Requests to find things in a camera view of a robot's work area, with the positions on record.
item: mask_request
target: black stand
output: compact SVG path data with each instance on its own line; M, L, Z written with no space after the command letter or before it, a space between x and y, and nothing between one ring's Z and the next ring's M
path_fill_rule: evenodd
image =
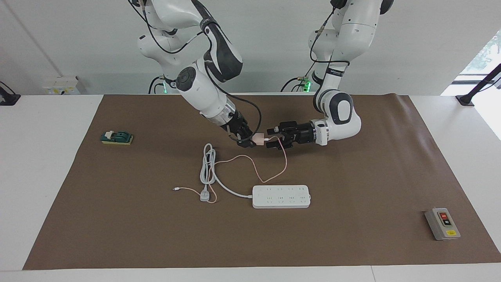
M484 88L492 79L494 79L501 72L501 64L497 65L497 67L491 71L481 82L479 82L475 88L473 88L470 93L466 95L458 95L456 99L463 106L475 106L471 99L475 94L477 94L482 88Z
M4 99L2 102L0 102L0 106L14 106L21 97L21 95L19 94L9 94L1 87L0 95Z

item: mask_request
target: white table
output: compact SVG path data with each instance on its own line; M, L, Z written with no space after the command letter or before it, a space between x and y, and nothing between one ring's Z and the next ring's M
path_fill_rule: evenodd
M501 281L501 263L21 271L101 99L23 96L0 107L0 281ZM475 108L444 106L454 97L411 99L501 249L501 141Z

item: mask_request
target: wall outlet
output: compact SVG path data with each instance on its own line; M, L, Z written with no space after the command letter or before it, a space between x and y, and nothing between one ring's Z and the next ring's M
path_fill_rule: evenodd
M46 77L42 88L47 95L79 95L84 90L75 76Z
M252 197L257 209L307 208L311 198L306 185L256 185Z

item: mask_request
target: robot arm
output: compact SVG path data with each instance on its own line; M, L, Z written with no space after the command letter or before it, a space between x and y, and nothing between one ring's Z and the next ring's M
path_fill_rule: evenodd
M284 148L292 147L293 142L325 146L330 140L352 137L360 131L362 122L353 99L338 90L339 84L350 62L369 49L379 15L388 11L392 3L393 0L331 0L334 29L322 27L313 32L309 40L318 63L312 78L320 84L313 105L324 118L302 124L282 122L268 129L269 135L283 136ZM278 142L269 142L267 147L280 149Z
M134 4L141 7L143 14L148 20L148 25L151 27L151 34L164 50L174 51L182 47L182 42L176 35L177 29L164 24L157 15L155 7L151 1L146 3L136 1ZM176 54L165 53L151 36L142 35L137 40L137 47L143 56L153 59L160 64L164 77L168 77L168 72L171 66L179 65L179 59Z
M228 81L241 72L243 62L240 53L231 44L217 21L198 0L148 0L151 2L154 16L161 24L173 29L200 26L210 42L210 48L197 61L183 69L176 79L176 88L181 96L205 118L233 134L241 147L254 147L253 132L235 104L216 85ZM162 33L163 41L159 44L173 50L180 47L178 39ZM173 54L160 53L155 49L147 52L149 58L160 63L164 73L169 64L176 59Z

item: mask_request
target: white power strip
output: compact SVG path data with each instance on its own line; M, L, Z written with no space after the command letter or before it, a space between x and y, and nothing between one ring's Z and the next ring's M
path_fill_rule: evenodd
M310 206L306 185L256 185L252 188L252 206L256 209L297 209Z

